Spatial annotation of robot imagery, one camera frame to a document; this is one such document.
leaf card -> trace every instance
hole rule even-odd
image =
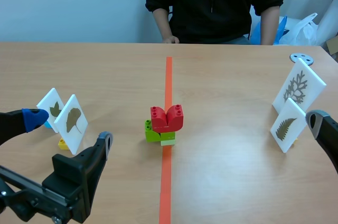
[[[63,109],[63,102],[55,88],[52,88],[45,97],[37,104],[38,109],[44,109],[48,112],[47,122],[53,128],[53,130],[58,133],[58,129],[55,126],[54,122],[61,110]]]
[[[286,100],[291,98],[306,111],[325,87],[325,82],[302,59],[298,59],[273,102],[273,107],[280,113]]]
[[[270,132],[286,153],[306,126],[305,112],[288,98]]]
[[[86,132],[88,122],[75,95],[72,95],[54,122],[73,155]]]

ginkgo leaf print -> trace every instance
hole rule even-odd
[[[70,112],[68,113],[68,118],[67,118],[67,133],[70,132],[70,130],[72,130],[72,128],[75,126],[77,128],[77,130],[79,131],[79,133],[82,134],[82,132],[80,132],[80,130],[78,129],[76,123],[78,121],[78,119],[81,117],[81,111],[78,108],[72,108],[70,110]]]
[[[286,137],[286,134],[289,130],[290,125],[295,121],[296,118],[289,118],[284,120],[280,126],[278,127],[276,131],[277,138],[279,138],[281,141],[283,141]]]

yellow lego brick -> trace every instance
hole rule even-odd
[[[67,144],[64,142],[63,138],[60,139],[58,146],[61,150],[69,150]]]

wooden table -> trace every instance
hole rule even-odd
[[[337,223],[338,176],[306,128],[283,154],[271,103],[304,52],[327,87],[311,109],[338,120],[338,64],[319,47],[0,43],[0,109],[34,108],[55,87],[76,94],[89,122],[84,146],[114,134],[86,224],[158,223],[160,144],[145,142],[150,106],[164,106],[165,58],[182,104],[172,166],[172,223]],[[0,147],[0,164],[37,182],[60,139],[39,128]],[[0,223],[21,223],[10,209]],[[31,223],[51,223],[36,215]]]

plastic bag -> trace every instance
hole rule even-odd
[[[279,44],[279,40],[284,34],[286,22],[287,22],[287,16],[285,16],[283,18],[283,20],[280,22],[280,24],[278,26],[278,30],[277,30],[277,34],[276,34],[274,44]],[[254,44],[254,45],[260,45],[260,22],[257,24],[257,26],[255,27],[255,29],[252,32],[252,35],[251,35],[251,38],[250,38],[250,43]]]
[[[279,44],[316,45],[318,25],[316,25],[312,20],[316,18],[317,15],[317,13],[314,13],[301,20],[293,29],[279,40]]]

